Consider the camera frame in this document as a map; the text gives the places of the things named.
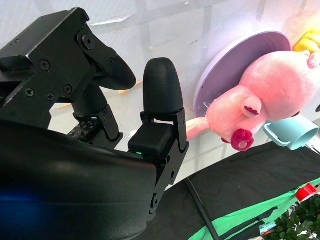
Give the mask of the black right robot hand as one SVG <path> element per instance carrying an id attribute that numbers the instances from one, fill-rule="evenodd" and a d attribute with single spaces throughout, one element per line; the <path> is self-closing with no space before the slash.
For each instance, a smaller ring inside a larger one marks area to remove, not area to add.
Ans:
<path id="1" fill-rule="evenodd" d="M 155 215 L 189 148 L 168 58 L 143 75 L 142 126 L 128 143 L 102 88 L 136 77 L 80 7 L 39 17 L 0 51 L 0 237 L 131 240 Z"/>

